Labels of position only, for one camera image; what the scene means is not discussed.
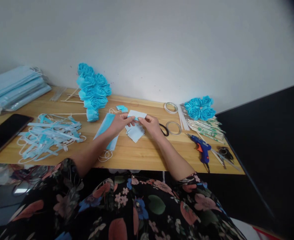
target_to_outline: double-sided tape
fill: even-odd
[[[170,111],[168,108],[167,108],[167,105],[172,105],[174,107],[174,112],[173,111]],[[167,113],[170,113],[170,114],[175,114],[178,112],[178,107],[177,105],[175,105],[174,103],[172,102],[167,102],[164,104],[164,109],[167,111]]]

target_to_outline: blue glue gun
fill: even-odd
[[[198,151],[201,152],[201,159],[200,161],[205,164],[208,168],[208,173],[210,173],[210,169],[209,169],[209,155],[208,155],[208,151],[211,150],[211,146],[209,144],[207,144],[205,141],[201,140],[200,138],[194,136],[194,135],[190,135],[187,133],[187,135],[191,138],[192,141],[194,141],[197,145],[198,145]]]

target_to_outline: paper piece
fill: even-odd
[[[138,142],[138,140],[145,134],[145,130],[143,127],[137,123],[135,123],[135,126],[130,125],[130,127],[125,127],[127,132],[126,134],[128,137],[130,137],[135,143]]]
[[[183,114],[183,111],[181,109],[181,106],[178,105],[178,114],[179,114],[179,118],[181,119],[181,122],[182,122],[182,125],[183,125],[183,128],[187,131],[189,131],[189,126],[188,126],[188,123],[186,121],[186,118],[184,117],[184,114]]]
[[[130,112],[128,113],[128,117],[131,117],[131,116],[135,116],[135,120],[139,121],[138,120],[139,117],[146,118],[147,114],[142,113],[142,112],[138,112],[138,111],[134,111],[134,110],[130,110]]]

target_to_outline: black scissors handle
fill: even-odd
[[[163,132],[163,130],[160,128],[160,130],[162,131],[162,133],[163,133],[166,137],[168,137],[168,136],[169,136],[168,128],[166,128],[166,127],[165,127],[164,125],[162,125],[161,123],[159,123],[159,125],[162,126],[162,127],[166,130],[167,134],[165,134],[165,133]]]

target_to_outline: black phone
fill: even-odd
[[[3,150],[29,122],[33,121],[33,117],[20,114],[11,115],[6,121],[0,124],[0,151]]]

